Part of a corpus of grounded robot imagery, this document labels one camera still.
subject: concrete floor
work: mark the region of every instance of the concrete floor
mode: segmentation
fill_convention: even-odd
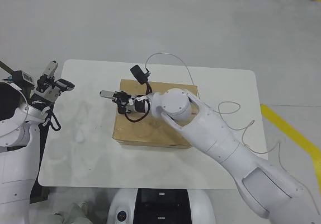
[[[59,62],[60,76],[67,59],[144,63],[159,51],[176,54],[189,66],[253,70],[260,103],[273,105],[321,149],[321,2],[0,0],[0,58],[34,77],[50,60]],[[151,63],[178,64],[162,55]],[[0,70],[0,79],[6,76]],[[263,122],[268,147],[282,142],[283,165],[307,185],[321,212],[309,156],[265,118]],[[269,160],[278,165],[277,151]],[[48,201],[31,206],[31,222],[88,200],[91,219],[105,223],[115,192],[54,188]],[[236,190],[207,193],[218,223],[268,223],[251,212]]]

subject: brown cardboard box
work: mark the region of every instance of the brown cardboard box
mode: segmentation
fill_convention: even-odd
[[[149,82],[153,92],[162,94],[171,88],[187,89],[197,95],[197,86],[184,84]],[[120,90],[129,94],[144,94],[146,86],[134,80],[121,80]],[[129,115],[138,119],[143,114]],[[152,117],[150,114],[137,123],[129,122],[124,115],[116,115],[113,139],[120,144],[134,146],[157,146],[167,148],[190,148],[191,145],[166,122]]]

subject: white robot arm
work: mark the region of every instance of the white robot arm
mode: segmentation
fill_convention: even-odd
[[[113,101],[119,100],[114,98],[119,94],[100,93]],[[129,99],[123,100],[126,112],[148,111],[142,96],[129,97],[134,102],[143,100],[143,106],[134,103],[130,106]],[[192,146],[221,164],[233,177],[243,200],[257,215],[268,218],[273,224],[321,224],[321,216],[303,201],[303,188],[288,173],[250,152],[232,135],[219,114],[194,94],[174,88],[163,95],[156,92],[147,97],[151,115],[164,119]],[[175,121],[186,120],[191,115],[191,104],[197,106],[198,114],[187,125],[178,125]]]
[[[55,81],[56,68],[57,63],[50,62],[27,104],[22,103],[12,118],[0,121],[0,224],[29,223],[30,193],[39,173],[39,125],[60,129],[56,119],[57,128],[50,121],[54,116],[50,106],[62,92],[74,89],[66,80]],[[32,78],[22,74],[33,86]]]

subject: white tabletop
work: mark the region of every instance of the white tabletop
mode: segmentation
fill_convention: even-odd
[[[58,98],[54,113],[62,125],[49,130],[39,183],[43,186],[105,188],[236,189],[232,177],[195,148],[187,150],[122,146],[112,139],[116,105],[101,90],[119,90],[121,79],[134,79],[135,63],[68,60],[62,78],[75,89]],[[150,64],[150,81],[191,84],[183,66]],[[224,115],[234,128],[255,123],[245,134],[253,150],[266,151],[255,74],[252,71],[189,67],[201,99],[217,108],[235,101],[240,111]],[[236,109],[224,105],[223,112]],[[242,132],[234,132],[241,139]]]

